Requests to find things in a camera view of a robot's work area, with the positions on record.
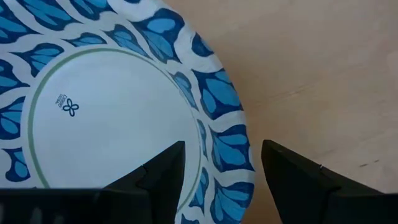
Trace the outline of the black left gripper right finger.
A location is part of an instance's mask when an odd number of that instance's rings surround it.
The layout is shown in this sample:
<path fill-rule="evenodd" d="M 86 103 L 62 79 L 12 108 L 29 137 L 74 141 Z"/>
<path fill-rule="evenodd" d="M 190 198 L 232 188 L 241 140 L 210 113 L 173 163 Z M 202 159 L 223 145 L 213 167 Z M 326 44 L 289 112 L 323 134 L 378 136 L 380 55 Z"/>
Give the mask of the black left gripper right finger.
<path fill-rule="evenodd" d="M 397 223 L 397 194 L 340 175 L 272 141 L 262 166 L 283 223 Z"/>

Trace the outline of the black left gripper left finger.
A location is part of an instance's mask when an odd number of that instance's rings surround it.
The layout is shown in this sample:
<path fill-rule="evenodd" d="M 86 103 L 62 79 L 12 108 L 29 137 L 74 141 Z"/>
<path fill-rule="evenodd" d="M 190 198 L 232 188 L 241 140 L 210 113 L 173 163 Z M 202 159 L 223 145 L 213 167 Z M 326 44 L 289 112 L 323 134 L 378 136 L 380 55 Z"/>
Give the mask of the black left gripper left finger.
<path fill-rule="evenodd" d="M 177 141 L 136 170 L 107 185 L 95 223 L 174 223 L 185 174 L 185 142 Z"/>

